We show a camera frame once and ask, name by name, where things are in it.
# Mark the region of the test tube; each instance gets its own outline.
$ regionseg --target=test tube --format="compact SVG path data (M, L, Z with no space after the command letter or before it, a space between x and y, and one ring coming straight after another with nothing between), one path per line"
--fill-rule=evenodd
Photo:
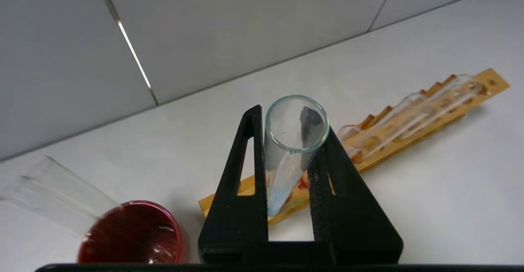
M324 108L309 97L289 95L270 106L264 136L269 216L280 212L329 130Z

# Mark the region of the glass tube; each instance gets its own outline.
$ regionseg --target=glass tube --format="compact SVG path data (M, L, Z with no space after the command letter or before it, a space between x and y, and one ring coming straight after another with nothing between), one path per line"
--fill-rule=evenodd
M280 212L329 129L325 110L309 97L290 95L271 105L264 137L269 216Z
M27 173L0 191L7 200L84 235L107 211L120 204L51 157L38 159Z

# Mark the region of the glass beaker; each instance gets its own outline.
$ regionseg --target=glass beaker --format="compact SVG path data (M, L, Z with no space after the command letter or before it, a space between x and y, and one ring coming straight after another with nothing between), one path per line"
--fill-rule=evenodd
M79 263L181 261L182 231L169 211L148 201L120 205L51 157L0 189L0 200L81 235Z
M270 106L264 136L269 216L280 212L329 130L324 108L309 97L289 95Z

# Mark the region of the white table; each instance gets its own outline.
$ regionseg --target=white table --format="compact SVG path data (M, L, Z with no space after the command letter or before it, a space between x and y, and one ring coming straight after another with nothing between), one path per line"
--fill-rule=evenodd
M299 93L339 125L451 73L487 67L512 88L364 179L404 240L401 263L524 264L524 0L463 0L17 157L0 171L47 154L117 201L160 203L189 233L197 261L197 201L215 191L245 110ZM252 168L248 155L245 177ZM312 240L309 210L269 233ZM0 270L12 272L75 261L79 244L6 203L0 238Z

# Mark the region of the red liquid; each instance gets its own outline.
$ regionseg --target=red liquid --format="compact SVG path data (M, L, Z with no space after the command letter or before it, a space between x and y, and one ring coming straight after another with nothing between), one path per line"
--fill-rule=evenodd
M180 263L188 248L185 232L164 207L130 201L91 227L78 263Z

